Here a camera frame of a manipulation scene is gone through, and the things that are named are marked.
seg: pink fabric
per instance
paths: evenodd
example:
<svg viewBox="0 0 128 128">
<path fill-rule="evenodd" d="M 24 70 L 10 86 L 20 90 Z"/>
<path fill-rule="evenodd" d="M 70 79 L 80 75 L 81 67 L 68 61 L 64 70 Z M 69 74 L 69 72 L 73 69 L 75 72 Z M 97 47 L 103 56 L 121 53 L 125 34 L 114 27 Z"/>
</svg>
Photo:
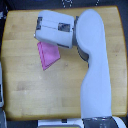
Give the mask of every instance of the pink fabric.
<svg viewBox="0 0 128 128">
<path fill-rule="evenodd" d="M 60 59 L 60 54 L 57 46 L 52 44 L 39 42 L 37 44 L 43 70 L 49 68 L 55 61 Z"/>
</svg>

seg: wood grain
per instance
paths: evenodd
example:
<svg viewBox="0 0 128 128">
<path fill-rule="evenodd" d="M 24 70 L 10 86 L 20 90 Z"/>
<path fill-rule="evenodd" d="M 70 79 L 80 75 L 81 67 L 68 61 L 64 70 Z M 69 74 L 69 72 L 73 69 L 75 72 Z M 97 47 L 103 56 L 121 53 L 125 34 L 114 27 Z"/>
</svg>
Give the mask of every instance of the wood grain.
<svg viewBox="0 0 128 128">
<path fill-rule="evenodd" d="M 79 16 L 88 8 L 60 9 Z M 127 113 L 127 61 L 122 24 L 116 7 L 93 8 L 102 17 L 112 87 L 112 114 Z M 72 50 L 59 48 L 61 59 L 43 71 L 33 38 L 37 11 L 10 11 L 2 42 L 5 112 L 9 120 L 80 117 L 80 86 L 88 65 Z"/>
</svg>

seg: wooden table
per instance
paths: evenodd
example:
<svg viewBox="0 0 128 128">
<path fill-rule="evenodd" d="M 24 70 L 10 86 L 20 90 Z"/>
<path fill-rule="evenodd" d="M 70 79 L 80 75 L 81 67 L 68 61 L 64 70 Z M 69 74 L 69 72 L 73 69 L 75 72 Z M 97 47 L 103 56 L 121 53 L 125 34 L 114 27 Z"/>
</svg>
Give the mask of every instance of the wooden table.
<svg viewBox="0 0 128 128">
<path fill-rule="evenodd" d="M 87 8 L 56 10 L 79 16 Z M 117 7 L 93 8 L 102 17 L 112 86 L 112 113 L 127 113 L 127 61 Z M 88 64 L 72 50 L 59 48 L 61 59 L 43 71 L 33 34 L 38 11 L 10 11 L 7 16 L 1 63 L 5 112 L 10 120 L 80 117 L 80 87 Z"/>
</svg>

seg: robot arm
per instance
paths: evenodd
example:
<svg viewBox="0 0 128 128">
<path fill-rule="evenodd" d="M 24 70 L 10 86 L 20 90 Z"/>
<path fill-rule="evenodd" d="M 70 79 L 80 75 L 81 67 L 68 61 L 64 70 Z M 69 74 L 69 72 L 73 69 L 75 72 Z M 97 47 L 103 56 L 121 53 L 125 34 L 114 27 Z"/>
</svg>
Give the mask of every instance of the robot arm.
<svg viewBox="0 0 128 128">
<path fill-rule="evenodd" d="M 41 11 L 34 36 L 39 41 L 65 48 L 72 48 L 73 38 L 76 38 L 78 52 L 89 64 L 81 85 L 81 118 L 87 124 L 95 119 L 106 119 L 106 122 L 110 122 L 111 84 L 104 24 L 100 15 L 89 9 L 74 24 L 72 16 Z"/>
</svg>

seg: gray floor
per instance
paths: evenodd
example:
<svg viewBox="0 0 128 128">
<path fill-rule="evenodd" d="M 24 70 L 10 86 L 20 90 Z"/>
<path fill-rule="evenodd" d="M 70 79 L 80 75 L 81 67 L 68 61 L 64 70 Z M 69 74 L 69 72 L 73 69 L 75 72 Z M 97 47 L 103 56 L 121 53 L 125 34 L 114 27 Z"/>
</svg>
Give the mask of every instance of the gray floor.
<svg viewBox="0 0 128 128">
<path fill-rule="evenodd" d="M 83 6 L 94 6 L 94 3 L 87 3 L 85 2 L 87 0 L 81 0 L 81 3 L 77 3 L 77 1 L 74 0 L 74 5 L 73 7 L 83 7 Z M 55 3 L 54 7 L 51 6 L 50 4 L 46 3 L 45 8 L 62 8 L 63 6 L 61 5 L 62 3 L 59 2 L 59 4 Z M 128 50 L 128 0 L 100 0 L 98 6 L 102 5 L 117 5 L 119 8 L 119 12 L 121 15 L 121 20 L 123 23 L 123 29 L 124 29 L 124 34 L 125 34 L 125 40 L 126 40 L 126 46 Z M 123 121 L 127 125 L 127 117 L 122 117 Z M 15 121 L 8 121 L 8 128 L 36 128 L 37 127 L 37 121 L 21 121 L 21 122 L 15 122 Z"/>
</svg>

